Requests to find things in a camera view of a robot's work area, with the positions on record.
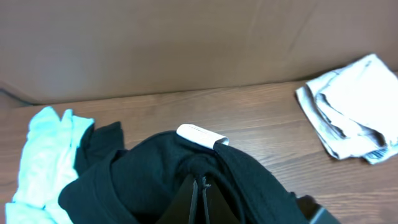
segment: label tag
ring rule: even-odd
[[[229,139],[227,137],[193,124],[182,124],[178,127],[177,134],[186,140],[197,143],[208,149],[213,149],[216,142],[222,143],[226,146],[229,144]]]

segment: light blue towel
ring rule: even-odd
[[[18,190],[6,204],[6,221],[14,223],[72,223],[58,205],[61,190],[78,177],[73,168],[80,140],[94,119],[66,110],[62,120],[51,106],[29,123],[22,150]]]

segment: wooden surface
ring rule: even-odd
[[[94,118],[96,126],[121,121],[127,148],[160,131],[192,123],[228,136],[255,157],[287,190],[314,196],[342,223],[398,223],[398,156],[370,166],[337,161],[322,148],[294,98],[303,82],[222,88],[54,105]],[[0,199],[17,187],[27,125],[43,106],[0,114]],[[4,220],[1,208],[1,219]]]

